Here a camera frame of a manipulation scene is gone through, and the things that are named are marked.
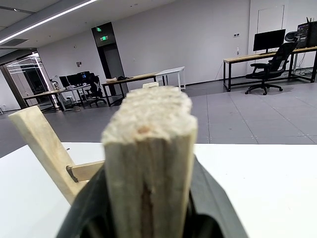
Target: green exit sign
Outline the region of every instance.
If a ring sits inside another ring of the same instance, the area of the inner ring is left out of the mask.
[[[100,41],[106,41],[108,39],[108,36],[102,36],[100,37]]]

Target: white table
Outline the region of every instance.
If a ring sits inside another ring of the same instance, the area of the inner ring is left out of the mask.
[[[104,157],[100,143],[64,146],[76,164]],[[316,149],[197,144],[195,154],[227,192],[250,238],[314,238]],[[28,146],[0,158],[0,181],[0,238],[55,237],[69,204]]]
[[[179,68],[171,68],[164,70],[162,72],[157,73],[155,76],[165,76],[166,77],[166,82],[168,84],[167,76],[169,74],[177,73],[177,79],[178,79],[178,87],[179,89],[186,89],[186,81],[185,81],[185,72],[184,72],[185,67],[179,67]]]

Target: wooden desk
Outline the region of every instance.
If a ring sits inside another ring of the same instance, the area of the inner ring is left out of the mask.
[[[50,99],[51,103],[52,103],[52,106],[54,107],[54,102],[53,102],[53,100],[52,100],[52,98],[51,98],[51,96],[54,95],[54,96],[56,97],[56,99],[57,99],[58,104],[60,105],[60,109],[61,109],[62,111],[65,111],[65,110],[66,110],[65,105],[64,105],[64,103],[63,103],[63,101],[62,101],[62,99],[61,99],[61,97],[60,97],[59,95],[60,95],[61,93],[66,93],[66,92],[71,92],[71,91],[73,91],[73,90],[76,90],[77,93],[78,93],[80,102],[81,102],[81,104],[82,104],[83,107],[84,107],[84,102],[83,102],[83,100],[82,100],[82,98],[81,98],[81,96],[80,96],[78,90],[79,90],[79,89],[86,88],[86,87],[90,87],[90,85],[87,84],[87,85],[75,87],[75,88],[72,88],[72,89],[61,89],[61,90],[54,90],[54,91],[50,91],[50,92],[44,92],[44,93],[40,93],[40,94],[36,94],[36,95],[31,95],[31,96],[24,97],[23,100],[24,100],[26,106],[29,107],[30,105],[28,104],[27,100],[33,99],[33,98],[48,97],[48,98]]]
[[[125,80],[114,81],[114,82],[109,82],[109,83],[103,83],[102,87],[104,89],[104,92],[105,92],[105,95],[106,95],[106,100],[107,100],[107,103],[108,103],[109,107],[111,107],[111,105],[115,104],[116,102],[122,101],[125,98],[124,92],[123,92],[123,89],[122,89],[122,86],[121,86],[122,83],[141,81],[141,80],[150,79],[150,78],[152,78],[154,80],[154,82],[156,82],[157,81],[156,80],[156,74],[157,73],[159,73],[159,72],[141,74],[141,75],[137,75],[137,76],[125,79]],[[108,95],[108,93],[106,91],[106,86],[115,85],[115,84],[119,84],[122,98],[119,98],[119,99],[113,101],[112,103],[110,103],[109,97],[111,97],[111,96]]]
[[[313,66],[312,77],[308,78],[308,77],[305,77],[302,75],[293,74],[292,68],[293,68],[293,62],[294,62],[294,55],[299,54],[299,53],[313,52],[313,51],[316,52],[316,56],[315,56],[315,61],[314,61],[314,66]],[[231,79],[232,79],[231,66],[232,66],[232,64],[240,63],[240,62],[247,62],[247,61],[252,61],[252,60],[260,60],[260,59],[265,59],[265,58],[272,58],[275,55],[275,53],[276,52],[263,54],[263,55],[257,54],[257,55],[239,56],[239,57],[235,57],[235,58],[223,59],[223,85],[225,86],[227,91],[230,92],[232,86],[251,84],[251,83],[261,83],[261,80],[249,81],[249,82],[240,82],[240,83],[231,83]],[[229,65],[228,84],[226,84],[226,63]],[[291,61],[290,61],[290,65],[289,65],[288,77],[273,78],[273,79],[269,79],[268,81],[277,81],[277,80],[290,79],[290,78],[301,78],[301,79],[305,79],[305,80],[308,80],[311,83],[313,83],[315,81],[316,71],[317,71],[317,47],[295,49],[291,54]]]

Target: wooden block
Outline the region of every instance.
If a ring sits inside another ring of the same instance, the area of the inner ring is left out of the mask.
[[[71,204],[86,182],[75,183],[69,176],[66,166],[75,164],[40,109],[37,106],[26,108],[9,118]]]
[[[102,135],[117,238],[181,238],[197,120],[175,87],[129,93]]]
[[[143,84],[142,88],[152,88],[152,87],[158,87],[159,82],[151,82],[151,83],[145,83]]]
[[[78,181],[86,181],[90,180],[103,164],[104,161],[98,161],[82,165],[75,165],[70,167],[70,169]]]

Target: computer tower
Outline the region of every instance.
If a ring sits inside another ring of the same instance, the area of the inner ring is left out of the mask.
[[[297,33],[298,45],[296,48],[317,46],[317,21],[299,25]]]
[[[296,48],[306,48],[308,42],[309,23],[300,24],[297,27],[298,44]]]
[[[317,46],[317,21],[309,23],[307,47]]]

